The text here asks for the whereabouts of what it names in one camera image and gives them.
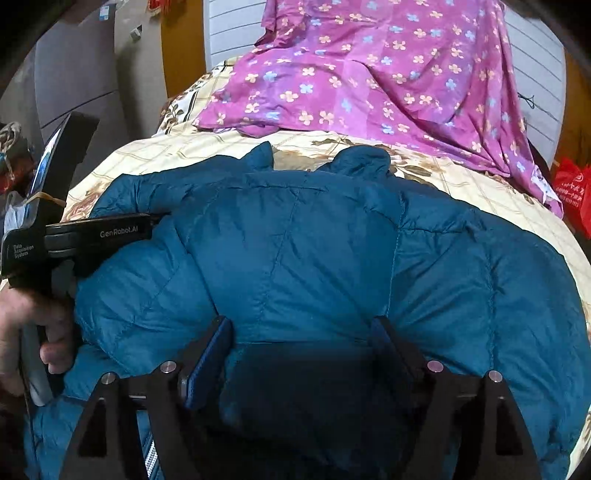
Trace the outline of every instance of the blue down jacket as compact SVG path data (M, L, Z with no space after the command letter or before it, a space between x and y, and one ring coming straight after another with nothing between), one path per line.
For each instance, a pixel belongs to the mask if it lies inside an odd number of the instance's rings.
M563 479L591 403L584 314L563 257L499 217L390 175L389 163L383 150L351 147L312 173L274 171L263 143L241 160L117 178L92 217L171 215L79 284L85 344L63 395L34 416L30 474L37 464L43 479L58 478L104 372L150 372L222 314L235 347L221 424L380 478L406 435L368 347L369 322L386 315L455 372L501 371L544 478ZM145 416L139 425L146 454ZM311 478L296 460L278 464L278 476L264 463L259 478Z

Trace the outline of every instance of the pink flower pattern fabric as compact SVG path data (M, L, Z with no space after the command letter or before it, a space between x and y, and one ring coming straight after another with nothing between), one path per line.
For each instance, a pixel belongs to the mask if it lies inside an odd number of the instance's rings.
M448 156L513 177L562 216L527 143L496 0L267 0L262 25L196 126L336 131Z

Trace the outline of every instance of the rubber band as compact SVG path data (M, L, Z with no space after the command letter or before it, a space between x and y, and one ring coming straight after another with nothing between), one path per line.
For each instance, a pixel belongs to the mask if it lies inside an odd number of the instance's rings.
M51 195L49 195L48 193L45 192L37 192L35 195L33 195L30 198L27 198L25 201L25 205L28 203L31 203L33 200L49 200L50 202L55 203L56 205L59 205L62 208L66 207L66 202L64 202L64 200L60 200L60 199L56 199L54 197L52 197Z

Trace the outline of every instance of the plastic bag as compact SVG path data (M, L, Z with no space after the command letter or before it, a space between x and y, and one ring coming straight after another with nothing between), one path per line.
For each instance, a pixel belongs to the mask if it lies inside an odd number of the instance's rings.
M562 200L564 214L575 230L591 238L591 167L580 169L572 160L562 159L552 182Z

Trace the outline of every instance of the small screen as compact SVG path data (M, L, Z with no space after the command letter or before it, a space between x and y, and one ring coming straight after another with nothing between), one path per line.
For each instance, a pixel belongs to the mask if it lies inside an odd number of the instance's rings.
M43 156L41 157L41 161L39 162L39 166L37 167L37 171L35 172L35 178L33 179L33 183L31 184L28 197L39 192L41 185L43 185L43 180L45 180L47 166L49 165L49 159L51 158L53 148L56 146L56 140L57 137L59 137L60 132L61 127L56 130L56 132L52 135L52 137L49 139L49 142L47 142L47 145L45 146L45 150L43 151Z

